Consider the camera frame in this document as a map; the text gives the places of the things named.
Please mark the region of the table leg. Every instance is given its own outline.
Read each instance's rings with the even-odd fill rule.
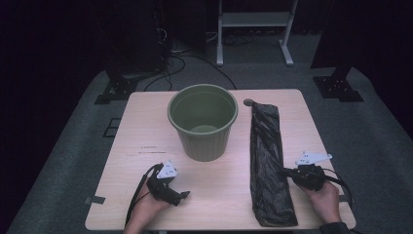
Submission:
[[[293,0],[292,7],[291,7],[291,10],[289,12],[288,22],[286,24],[284,37],[283,37],[282,40],[279,41],[280,46],[282,48],[282,54],[284,56],[285,63],[286,63],[287,66],[294,65],[294,62],[292,61],[291,54],[289,53],[289,50],[286,47],[286,43],[288,42],[289,33],[291,32],[291,26],[292,26],[292,23],[294,22],[294,16],[295,16],[295,10],[297,9],[297,3],[298,3],[298,0]]]
[[[219,0],[218,14],[218,43],[216,46],[216,64],[218,66],[222,66],[224,64],[224,56],[222,54],[222,0]]]

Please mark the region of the bucket rim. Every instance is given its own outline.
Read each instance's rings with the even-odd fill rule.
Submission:
[[[191,132],[191,131],[182,129],[181,127],[179,127],[179,126],[172,120],[172,117],[170,116],[171,104],[172,104],[173,100],[174,100],[179,94],[181,94],[182,92],[187,91],[187,90],[189,90],[189,89],[195,89],[195,88],[198,88],[198,87],[201,87],[201,86],[202,86],[202,87],[212,87],[212,88],[214,88],[214,89],[219,89],[219,90],[223,91],[225,94],[228,94],[228,95],[229,95],[229,97],[231,98],[231,100],[234,101],[234,104],[235,104],[235,105],[234,105],[234,107],[235,107],[234,112],[235,112],[235,113],[234,113],[234,115],[232,116],[231,120],[230,120],[226,125],[222,126],[221,128],[216,129],[216,130],[211,131],[211,132],[207,132],[207,133],[195,133],[195,132]],[[192,137],[209,137],[209,136],[213,136],[213,135],[215,135],[215,134],[219,134],[219,133],[223,132],[224,130],[231,128],[231,126],[234,124],[234,122],[236,121],[236,119],[237,119],[237,117],[238,117],[238,112],[239,112],[238,103],[237,103],[237,100],[235,99],[235,97],[234,97],[228,90],[226,90],[226,89],[224,89],[224,88],[222,88],[222,87],[220,87],[220,86],[211,85],[211,84],[197,84],[197,85],[188,86],[188,87],[180,90],[179,92],[177,92],[177,93],[170,99],[169,104],[168,104],[168,119],[169,119],[170,123],[173,125],[174,128],[176,128],[176,129],[179,130],[180,132],[182,132],[182,133],[184,133],[184,134],[186,134],[186,135],[192,136]]]

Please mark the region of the black curtain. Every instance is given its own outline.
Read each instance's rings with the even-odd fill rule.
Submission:
[[[0,233],[5,233],[102,67],[87,1],[0,5]]]
[[[334,1],[312,64],[362,72],[411,137],[412,12],[408,1]]]
[[[163,1],[169,37],[178,38],[187,45],[204,51],[207,45],[207,9],[217,7],[217,4],[216,1],[209,2],[208,0]]]

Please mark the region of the black folded bag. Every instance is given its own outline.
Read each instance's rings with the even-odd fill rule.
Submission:
[[[298,224],[283,168],[279,109],[252,103],[250,190],[252,210],[261,226]]]

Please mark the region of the white metal frame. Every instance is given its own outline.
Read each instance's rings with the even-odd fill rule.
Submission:
[[[294,65],[291,54],[289,53],[286,44],[288,42],[291,26],[294,21],[295,10],[298,0],[293,0],[291,10],[289,12],[272,12],[272,13],[223,13],[222,0],[219,0],[219,15],[218,15],[218,45],[216,47],[216,64],[222,66],[224,64],[223,48],[222,48],[222,28],[223,27],[246,27],[246,26],[285,26],[285,34],[283,39],[279,41],[282,48],[282,54],[285,63],[288,66]]]

